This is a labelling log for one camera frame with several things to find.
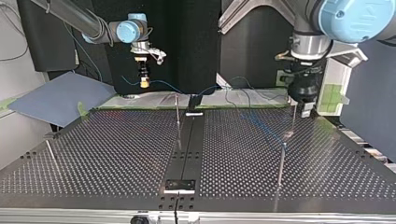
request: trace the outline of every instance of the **green tape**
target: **green tape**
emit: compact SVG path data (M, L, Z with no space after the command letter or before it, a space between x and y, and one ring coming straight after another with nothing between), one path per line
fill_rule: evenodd
M17 98L8 98L2 102L0 102L0 111L2 110L7 110L8 106L12 103L14 103L14 101L16 101Z
M335 113L337 106L342 103L341 89L341 85L325 85L318 111Z
M89 114L89 112L87 110L85 110L85 106L82 102L78 102L77 109L78 109L79 115L82 117L85 117Z

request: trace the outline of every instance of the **blue cable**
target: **blue cable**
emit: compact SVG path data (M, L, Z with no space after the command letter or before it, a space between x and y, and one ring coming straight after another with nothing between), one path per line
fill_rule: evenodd
M126 83L128 83L129 85L131 85L131 86L137 86L137 85L139 85L140 84L140 82L136 82L136 83L131 83L130 81L128 81L128 79L126 79L124 76L122 76L122 78L124 79L124 81L126 82Z
M165 82L165 81L162 81L162 80L153 80L153 81L150 81L149 84L152 84L152 83L162 83L162 84L165 84L166 86L172 88L174 91L177 91L177 92L180 93L180 94L184 94L183 91L179 90L178 88L172 86L171 84L169 84L169 83L167 83L167 82Z
M259 126L265 133L267 134L271 134L275 140L285 149L285 151L287 151L287 146L284 144L284 142L282 141L282 139L274 132L271 131L270 128L268 128L263 122L261 122L260 120L258 120L257 118L255 118L254 116L251 116L251 118L246 117L244 115L241 115L241 117L243 119L248 119L250 120L253 124L255 124L256 126Z

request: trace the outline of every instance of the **white cable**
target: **white cable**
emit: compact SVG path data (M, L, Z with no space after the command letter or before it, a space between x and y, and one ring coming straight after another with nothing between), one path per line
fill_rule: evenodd
M3 7L8 8L9 10L11 10L12 13L14 13L14 15L18 18L18 20L21 22L21 17L18 14L18 11L13 8L12 6L10 6L7 3L4 2L0 2L0 10L3 12L4 16L7 18L7 20L10 22L10 24L14 27L14 29L20 33L22 36L25 36L25 34L23 33L23 31L14 23L14 21L8 16L8 14L3 10Z
M91 61L91 63L93 64L93 66L95 67L96 71L98 72L98 75L100 77L100 81L103 82L102 79L102 73L100 72L98 66L96 66L96 63L93 62L93 59L90 57L90 55L88 54L88 52L82 47L82 45L78 42L78 40L73 36L72 32L69 30L69 28L67 28L66 22L64 22L64 28L66 28L67 33L70 34L70 36L76 41L76 43L78 44L78 46L82 49L82 51L85 53L85 55L87 55L87 58Z
M15 16L16 16L16 17L19 19L19 21L21 22L21 17L20 17L20 15L18 14L18 11L17 11L16 9L14 9L12 6L10 6L9 4L0 1L0 10L1 10L1 12L4 14L4 16L6 17L6 19L10 22L10 24L12 25L12 27L13 27L20 35L22 35L23 37L25 37L25 34L23 33L23 31L20 30L20 28L19 28L19 27L14 23L14 21L8 16L8 14L3 10L3 7L6 7L6 8L8 8L9 10L11 10L12 13L14 13ZM27 45L27 43L26 43L26 48L25 48L25 50L24 50L24 52L23 52L22 54L20 54L20 55L18 55L18 56L15 56L15 57L12 57L12 58L0 59L0 62L8 62L8 61L13 61L13 60L19 59L19 58L23 57L23 56L27 53L28 50L29 50L29 47L28 47L28 45Z

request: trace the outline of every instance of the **metal bracket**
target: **metal bracket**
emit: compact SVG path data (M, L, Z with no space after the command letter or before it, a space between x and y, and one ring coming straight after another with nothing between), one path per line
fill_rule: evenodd
M164 194L194 194L195 180L166 180Z
M354 68L361 62L368 60L367 56L357 45L345 44L339 41L334 41L332 51L327 57L334 58L337 62L350 68Z
M284 0L234 0L219 19L222 34L227 34L239 21L256 7L272 7L290 24L294 24L294 12Z

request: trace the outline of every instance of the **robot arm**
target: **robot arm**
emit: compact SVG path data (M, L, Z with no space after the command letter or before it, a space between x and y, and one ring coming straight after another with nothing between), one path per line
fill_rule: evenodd
M127 21L105 22L89 10L76 6L71 0L32 0L47 13L51 13L62 21L81 31L85 41L92 44L123 42L131 44L131 52L139 65L141 87L149 86L149 68L147 61L152 56L158 65L163 63L166 54L150 47L149 35L152 28L143 13L128 14Z
M289 50L276 60L290 62L289 95L307 110L318 99L326 58L354 67L367 60L357 44L369 39L396 43L396 0L234 0L219 20L220 32L225 35L260 6L273 7L294 26ZM339 49L344 55L334 53Z

